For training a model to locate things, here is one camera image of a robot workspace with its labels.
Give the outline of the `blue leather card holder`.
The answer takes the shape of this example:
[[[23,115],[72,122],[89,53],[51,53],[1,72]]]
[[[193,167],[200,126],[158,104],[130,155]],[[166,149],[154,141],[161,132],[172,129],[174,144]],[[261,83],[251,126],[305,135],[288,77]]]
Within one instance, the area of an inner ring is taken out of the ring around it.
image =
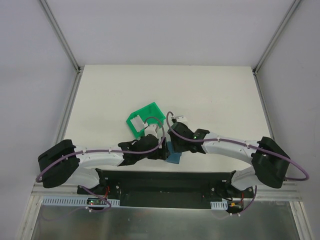
[[[169,156],[166,158],[167,163],[179,164],[182,156],[181,152],[175,152],[171,141],[167,142],[167,149],[169,151]]]

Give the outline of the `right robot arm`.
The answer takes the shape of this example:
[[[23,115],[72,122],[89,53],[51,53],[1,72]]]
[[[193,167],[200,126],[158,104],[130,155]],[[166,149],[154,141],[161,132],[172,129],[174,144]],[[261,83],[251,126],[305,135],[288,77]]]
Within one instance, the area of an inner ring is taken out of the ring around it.
[[[217,154],[243,161],[249,167],[234,170],[224,184],[230,197],[237,197],[249,187],[265,185],[280,189],[286,179],[288,155],[269,137],[260,141],[240,140],[220,136],[205,129],[191,131],[187,125],[176,121],[167,132],[175,152]]]

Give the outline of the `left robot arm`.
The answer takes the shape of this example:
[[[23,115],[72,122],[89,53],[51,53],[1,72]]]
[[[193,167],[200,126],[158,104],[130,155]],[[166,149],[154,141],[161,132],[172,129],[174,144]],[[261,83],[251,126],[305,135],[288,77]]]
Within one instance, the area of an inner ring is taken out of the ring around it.
[[[47,189],[63,184],[83,186],[99,195],[106,188],[100,167],[131,166],[143,159],[166,160],[169,155],[166,138],[152,134],[107,149],[75,146],[66,139],[38,157],[40,174],[35,181]]]

